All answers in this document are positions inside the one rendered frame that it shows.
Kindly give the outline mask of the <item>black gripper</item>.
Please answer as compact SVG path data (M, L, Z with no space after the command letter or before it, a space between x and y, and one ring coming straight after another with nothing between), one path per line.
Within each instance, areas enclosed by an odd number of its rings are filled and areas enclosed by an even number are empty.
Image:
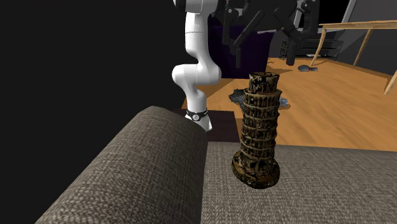
M235 56L235 66L240 68L241 44L247 36L260 23L265 13L272 13L282 24L283 33L288 36L286 64L293 66L295 63L296 48L307 38L315 36L318 32L320 0L303 0L300 11L304 15L304 26L299 32L289 16L297 7L297 0L219 0L220 7L213 13L223 24L222 44L228 46L230 53ZM233 21L249 22L236 40L230 38L230 26Z

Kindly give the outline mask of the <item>dark purple cabinet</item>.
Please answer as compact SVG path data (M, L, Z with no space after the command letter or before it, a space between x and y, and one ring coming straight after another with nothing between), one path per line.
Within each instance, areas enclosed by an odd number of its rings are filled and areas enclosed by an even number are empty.
M207 24L209 54L221 69L222 78L248 79L250 73L266 71L270 43L274 36L272 32L252 32L244 40L241 45L240 68L237 69L235 56L221 42L223 26L211 15Z

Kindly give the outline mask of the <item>brown leaning tower figure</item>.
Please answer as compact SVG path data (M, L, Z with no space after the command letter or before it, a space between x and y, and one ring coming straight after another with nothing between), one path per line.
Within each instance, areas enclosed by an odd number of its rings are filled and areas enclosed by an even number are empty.
M240 150L233 156L232 171L237 179L254 189L277 184L280 167L275 160L279 99L279 75L251 73L244 89Z

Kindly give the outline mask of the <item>dark robot stand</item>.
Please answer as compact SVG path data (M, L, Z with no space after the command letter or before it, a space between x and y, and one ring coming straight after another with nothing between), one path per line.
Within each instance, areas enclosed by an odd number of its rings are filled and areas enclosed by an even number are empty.
M208 141L240 142L234 112L210 110L209 118L211 120L212 130L206 132Z

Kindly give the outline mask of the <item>light wooden table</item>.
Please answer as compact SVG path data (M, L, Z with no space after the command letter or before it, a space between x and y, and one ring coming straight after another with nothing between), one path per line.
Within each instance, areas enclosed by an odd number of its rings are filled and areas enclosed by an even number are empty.
M332 23L332 24L321 24L322 31L321 31L321 38L319 40L319 44L317 47L317 50L314 54L314 57L312 59L312 62L310 63L310 66L313 66L319 52L323 46L325 37L326 37L326 31L330 29L342 29L342 30L358 30L358 29L364 29L366 30L366 36L360 46L359 52L355 58L354 64L352 65L355 67L361 58L361 54L363 53L363 50L365 49L365 46L367 45L370 36L372 35L372 32L374 30L379 30L379 29L397 29L397 20L374 20L374 21L367 21L367 22L344 22L344 23Z

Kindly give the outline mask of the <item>grey fabric sofa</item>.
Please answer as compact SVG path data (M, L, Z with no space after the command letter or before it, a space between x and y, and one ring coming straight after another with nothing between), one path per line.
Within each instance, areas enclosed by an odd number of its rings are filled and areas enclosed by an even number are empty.
M397 224L397 152L278 145L278 183L232 172L238 143L138 113L35 224Z

